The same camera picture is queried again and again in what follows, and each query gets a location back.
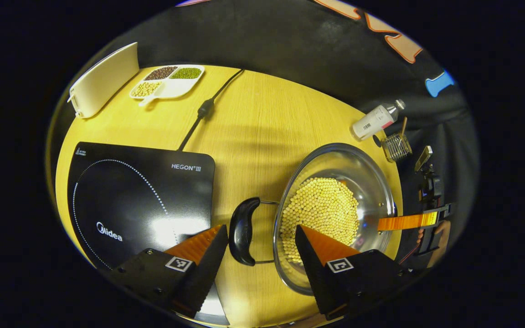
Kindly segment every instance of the white bottle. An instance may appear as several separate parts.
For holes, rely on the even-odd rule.
[[[354,138],[362,141],[370,138],[378,131],[398,120],[398,112],[403,110],[405,104],[397,99],[395,104],[381,104],[366,114],[361,120],[352,125],[350,131]]]

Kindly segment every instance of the bowl handle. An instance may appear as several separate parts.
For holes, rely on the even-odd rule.
[[[258,263],[272,263],[274,260],[255,261],[250,256],[250,241],[252,241],[252,213],[261,204],[278,204],[271,201],[261,201],[258,197],[252,197],[240,203],[230,220],[229,242],[232,257],[239,263],[254,266]]]

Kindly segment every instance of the ribbon cable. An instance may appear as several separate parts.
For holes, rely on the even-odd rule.
[[[439,212],[429,212],[407,216],[395,216],[393,218],[381,218],[378,222],[378,231],[404,230],[433,226],[437,223]]]

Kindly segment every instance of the wooden table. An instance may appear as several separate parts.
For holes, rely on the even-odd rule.
[[[72,150],[80,141],[177,149],[196,120],[202,102],[211,98],[236,68],[206,66],[192,91],[177,99],[155,100],[140,108],[129,91],[152,68],[141,69],[93,118],[73,121],[62,145],[56,174],[58,210],[64,228],[77,245],[67,204],[67,177]],[[315,148],[347,143],[365,151],[384,172],[402,215],[402,193],[396,164],[369,139],[357,142],[349,126],[364,114],[321,92],[262,73],[244,71],[216,99],[185,151],[205,153],[216,162],[212,225],[229,224],[243,200],[259,196],[278,201],[291,174]],[[273,258],[273,206],[259,207],[252,217],[250,253]],[[400,231],[392,232],[386,255],[394,259]],[[227,250],[216,277],[226,317],[233,327],[261,327],[300,320],[317,313],[314,297],[291,291],[274,264],[245,266]]]

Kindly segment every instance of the induction cooktop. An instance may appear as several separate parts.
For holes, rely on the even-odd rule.
[[[214,160],[206,154],[78,143],[68,175],[72,226],[98,269],[166,250],[210,228]]]

